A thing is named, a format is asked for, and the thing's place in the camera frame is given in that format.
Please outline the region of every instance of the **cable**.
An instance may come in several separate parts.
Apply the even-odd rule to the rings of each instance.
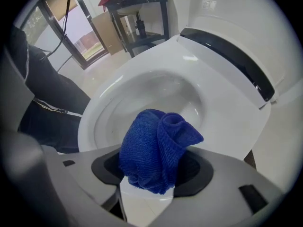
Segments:
[[[60,40],[58,46],[52,52],[48,53],[45,57],[43,57],[42,60],[46,59],[46,58],[50,57],[52,54],[54,54],[56,52],[56,50],[60,47],[60,45],[62,44],[62,42],[63,42],[64,36],[65,36],[65,32],[66,32],[66,24],[67,24],[68,12],[70,10],[70,3],[71,3],[71,0],[67,0],[66,12],[65,12],[65,16],[64,16],[64,20],[63,20],[63,24],[62,24],[63,34],[62,34],[61,40]]]

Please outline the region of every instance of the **white label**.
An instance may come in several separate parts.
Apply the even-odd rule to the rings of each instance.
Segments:
[[[202,8],[213,11],[216,3],[216,1],[202,0]]]

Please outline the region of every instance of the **blue towel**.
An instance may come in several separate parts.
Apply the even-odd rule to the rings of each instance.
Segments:
[[[175,186],[186,147],[202,141],[202,135],[179,114],[146,109],[123,139],[119,167],[131,185],[164,194]]]

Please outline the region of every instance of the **crumpled blue rag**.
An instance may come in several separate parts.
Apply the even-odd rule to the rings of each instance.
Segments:
[[[181,115],[146,109],[123,139],[119,167],[131,185],[164,194],[175,186],[178,162],[186,147],[203,140]]]

